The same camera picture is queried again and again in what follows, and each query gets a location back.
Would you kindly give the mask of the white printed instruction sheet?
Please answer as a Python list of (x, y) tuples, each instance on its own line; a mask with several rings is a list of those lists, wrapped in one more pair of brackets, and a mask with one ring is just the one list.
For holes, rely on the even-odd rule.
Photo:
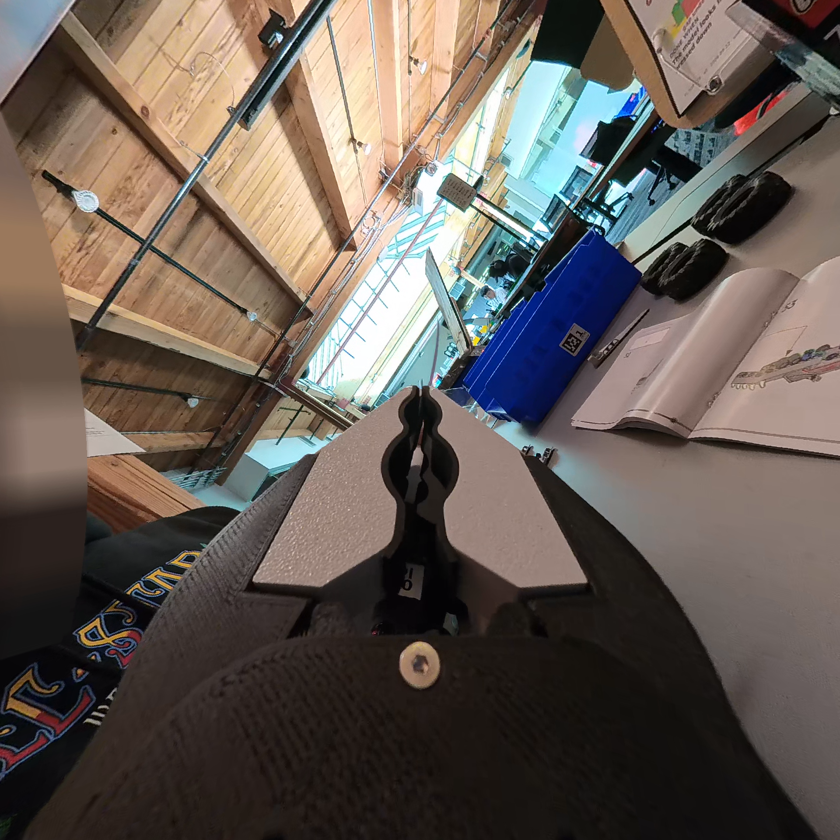
[(629, 1), (661, 69), (674, 108), (715, 95), (760, 53), (760, 44), (729, 16), (734, 1)]

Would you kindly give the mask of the grey flat strip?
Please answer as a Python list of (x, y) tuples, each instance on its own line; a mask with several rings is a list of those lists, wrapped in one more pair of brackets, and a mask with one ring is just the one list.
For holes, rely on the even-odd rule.
[(592, 364), (594, 368), (598, 368), (608, 359), (612, 353), (634, 332), (641, 321), (649, 314), (650, 309), (645, 309), (641, 312), (635, 320), (631, 321), (625, 329), (619, 332), (612, 340), (604, 344), (599, 349), (594, 350), (588, 357), (587, 361)]

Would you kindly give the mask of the studio light panel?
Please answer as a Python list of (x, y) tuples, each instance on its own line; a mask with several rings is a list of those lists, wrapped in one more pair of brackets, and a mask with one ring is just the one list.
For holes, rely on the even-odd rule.
[(447, 204), (465, 213), (471, 208), (484, 182), (483, 175), (479, 175), (473, 183), (469, 183), (450, 172), (441, 182), (436, 195)]

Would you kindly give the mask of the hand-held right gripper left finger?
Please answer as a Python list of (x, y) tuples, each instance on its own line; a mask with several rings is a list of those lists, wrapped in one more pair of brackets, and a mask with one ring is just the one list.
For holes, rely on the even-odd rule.
[(374, 601), (405, 519), (421, 392), (401, 390), (322, 448), (253, 577), (261, 592)]

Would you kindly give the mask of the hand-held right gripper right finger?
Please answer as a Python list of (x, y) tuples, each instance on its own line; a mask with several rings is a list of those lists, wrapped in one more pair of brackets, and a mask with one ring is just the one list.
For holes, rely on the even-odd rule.
[(451, 468), (444, 486), (444, 544), (455, 555), (456, 594), (470, 617), (506, 603), (584, 592), (589, 583), (526, 457), (439, 390), (429, 441)]

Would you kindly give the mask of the brown rounded board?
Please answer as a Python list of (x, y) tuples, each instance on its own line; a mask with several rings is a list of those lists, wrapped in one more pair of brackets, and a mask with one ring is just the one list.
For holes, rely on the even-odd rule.
[(610, 91), (627, 89), (635, 79), (634, 66), (607, 16), (598, 24), (581, 60), (581, 77)]

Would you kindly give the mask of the grey desk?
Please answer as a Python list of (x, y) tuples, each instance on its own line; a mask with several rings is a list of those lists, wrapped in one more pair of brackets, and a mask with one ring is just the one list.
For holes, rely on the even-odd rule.
[[(736, 247), (750, 267), (803, 277), (838, 256), (838, 117), (804, 86), (618, 243), (643, 268), (735, 174), (794, 187), (784, 212)], [(573, 428), (614, 362), (587, 364), (511, 444), (556, 447), (553, 470), (634, 543), (694, 624), (753, 746), (820, 838), (838, 838), (838, 460), (639, 429)]]

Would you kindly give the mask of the blue plastic bin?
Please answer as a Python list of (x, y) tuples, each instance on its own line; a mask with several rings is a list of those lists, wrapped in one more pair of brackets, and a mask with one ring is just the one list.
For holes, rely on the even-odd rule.
[(539, 424), (641, 276), (602, 235), (584, 236), (528, 303), (523, 325), (488, 374), (485, 410), (511, 422)]
[(464, 379), (464, 385), (470, 397), (486, 413), (492, 416), (504, 415), (498, 401), (492, 395), (490, 379), (500, 369), (502, 362), (510, 352), (523, 330), (524, 313), (510, 315), (502, 323), (488, 342), (481, 356), (469, 369)]

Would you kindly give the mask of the grey upright panel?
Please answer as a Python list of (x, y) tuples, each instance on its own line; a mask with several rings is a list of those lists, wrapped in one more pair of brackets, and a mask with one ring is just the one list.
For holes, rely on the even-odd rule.
[(473, 349), (472, 339), (456, 303), (445, 287), (445, 282), (430, 248), (425, 252), (425, 272), (438, 309), (455, 341), (458, 357), (469, 355)]

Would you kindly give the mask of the red black box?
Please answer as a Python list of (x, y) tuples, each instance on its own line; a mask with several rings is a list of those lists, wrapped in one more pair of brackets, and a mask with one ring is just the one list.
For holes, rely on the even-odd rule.
[(838, 1), (735, 2), (727, 16), (770, 52), (773, 60), (718, 114), (718, 128), (733, 125), (736, 134), (745, 133), (796, 82), (838, 110)]

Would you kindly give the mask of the open instruction booklet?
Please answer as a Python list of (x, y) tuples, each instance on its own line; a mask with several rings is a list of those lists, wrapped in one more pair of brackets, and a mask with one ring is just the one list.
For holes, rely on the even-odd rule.
[(639, 330), (571, 419), (839, 456), (839, 258), (799, 278), (745, 269)]

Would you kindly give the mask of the wooden display board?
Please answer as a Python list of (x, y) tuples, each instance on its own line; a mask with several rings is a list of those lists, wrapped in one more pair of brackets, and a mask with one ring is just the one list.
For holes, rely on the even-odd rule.
[(757, 76), (771, 64), (773, 56), (760, 46), (759, 55), (748, 66), (741, 68), (721, 92), (710, 95), (702, 93), (687, 110), (678, 113), (665, 88), (661, 69), (654, 52), (646, 41), (644, 33), (625, 5), (628, 1), (602, 1), (605, 16), (612, 24), (626, 54), (633, 64), (636, 78), (647, 90), (658, 116), (675, 128), (695, 128), (716, 117), (755, 81)]

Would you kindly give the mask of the black monitor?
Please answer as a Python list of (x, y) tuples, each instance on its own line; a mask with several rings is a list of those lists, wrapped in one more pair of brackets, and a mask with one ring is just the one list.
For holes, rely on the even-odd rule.
[(531, 60), (580, 70), (603, 18), (599, 1), (548, 1)]

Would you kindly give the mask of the black toy tire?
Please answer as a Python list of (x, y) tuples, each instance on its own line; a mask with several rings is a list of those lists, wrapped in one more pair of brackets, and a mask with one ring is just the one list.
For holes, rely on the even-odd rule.
[(738, 245), (764, 227), (787, 203), (792, 186), (771, 171), (744, 183), (715, 216), (714, 236)]
[(675, 259), (663, 275), (660, 289), (673, 301), (692, 298), (711, 283), (728, 258), (728, 252), (715, 241), (699, 239)]
[(660, 281), (668, 273), (670, 267), (676, 262), (688, 246), (682, 243), (669, 245), (656, 257), (656, 259), (644, 270), (639, 281), (639, 286), (647, 293), (656, 298), (662, 297), (664, 292), (660, 288)]
[(710, 225), (716, 214), (738, 189), (748, 180), (746, 175), (736, 174), (727, 179), (698, 208), (690, 220), (690, 225), (702, 236), (710, 237)]

